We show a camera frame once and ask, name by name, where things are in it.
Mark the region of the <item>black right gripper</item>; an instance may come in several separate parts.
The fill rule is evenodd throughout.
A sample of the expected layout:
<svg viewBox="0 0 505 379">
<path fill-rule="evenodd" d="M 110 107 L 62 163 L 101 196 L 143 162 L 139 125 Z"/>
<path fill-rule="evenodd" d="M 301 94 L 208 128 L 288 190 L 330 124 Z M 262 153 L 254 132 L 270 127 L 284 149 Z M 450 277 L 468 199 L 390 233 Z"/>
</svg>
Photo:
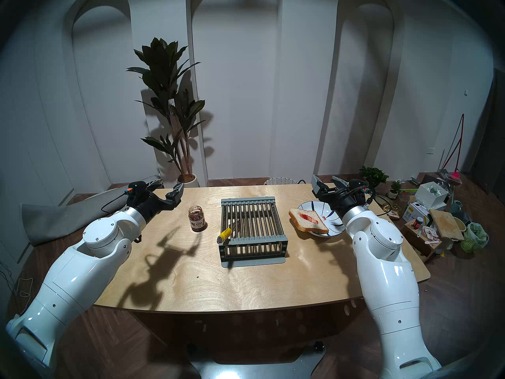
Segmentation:
<svg viewBox="0 0 505 379">
<path fill-rule="evenodd" d="M 349 182 L 332 176 L 335 187 L 330 188 L 316 175 L 312 176 L 312 192 L 320 202 L 330 206 L 339 217 L 356 206 L 370 205 L 375 199 L 375 188 L 365 180 L 351 179 Z"/>
</svg>

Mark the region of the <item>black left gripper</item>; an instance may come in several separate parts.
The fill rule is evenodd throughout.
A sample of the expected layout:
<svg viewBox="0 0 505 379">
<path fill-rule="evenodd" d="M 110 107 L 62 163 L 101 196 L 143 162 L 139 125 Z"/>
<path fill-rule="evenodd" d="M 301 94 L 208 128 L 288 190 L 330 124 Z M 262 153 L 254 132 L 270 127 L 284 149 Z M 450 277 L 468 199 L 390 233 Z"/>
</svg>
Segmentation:
<svg viewBox="0 0 505 379">
<path fill-rule="evenodd" d="M 132 208 L 140 213 L 145 223 L 149 223 L 156 215 L 162 211 L 171 211 L 174 206 L 178 206 L 184 191 L 184 183 L 176 184 L 171 192 L 166 194 L 166 199 L 162 200 L 154 194 L 154 190 L 164 189 L 162 179 L 155 179 L 150 182 L 134 181 L 128 184 L 125 190 L 127 196 L 126 207 Z"/>
</svg>

